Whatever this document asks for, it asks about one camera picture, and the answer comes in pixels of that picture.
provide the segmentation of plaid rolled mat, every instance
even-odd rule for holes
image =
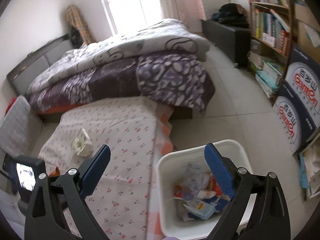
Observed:
[[[67,7],[66,18],[68,23],[79,31],[84,44],[89,45],[96,42],[80,9],[76,5],[69,5]]]

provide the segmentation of window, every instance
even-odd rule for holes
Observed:
[[[115,33],[136,32],[161,20],[159,0],[105,0]]]

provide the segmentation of purple patterned blanket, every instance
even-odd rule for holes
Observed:
[[[36,112],[45,113],[103,98],[142,95],[168,105],[204,111],[214,92],[214,85],[196,56],[159,51],[85,70],[32,94],[29,103]]]

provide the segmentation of bedspread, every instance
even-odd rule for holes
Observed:
[[[33,94],[29,100],[38,113],[60,111],[103,98],[143,95],[172,106],[205,110],[214,85],[196,56],[160,51],[95,67]]]
[[[195,54],[204,61],[209,42],[190,33],[182,22],[165,19],[133,36],[115,35],[83,49],[68,51],[62,59],[35,78],[27,93],[39,92],[67,77],[118,59],[176,49]]]
[[[160,113],[165,113],[164,118],[160,118]],[[102,144],[110,147],[110,163],[86,203],[111,240],[146,239],[151,170],[155,143],[159,143],[158,124],[168,120],[171,113],[168,106],[144,97],[100,100],[63,114],[40,151],[47,173],[58,166],[64,174],[84,160],[74,156],[71,150],[71,141],[80,128],[85,128],[92,139],[92,155]],[[164,151],[164,154],[172,151],[170,142]],[[79,235],[69,210],[65,216],[71,231]]]

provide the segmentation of small screen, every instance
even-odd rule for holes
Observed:
[[[21,187],[32,191],[36,184],[33,169],[29,166],[17,163],[17,173]]]

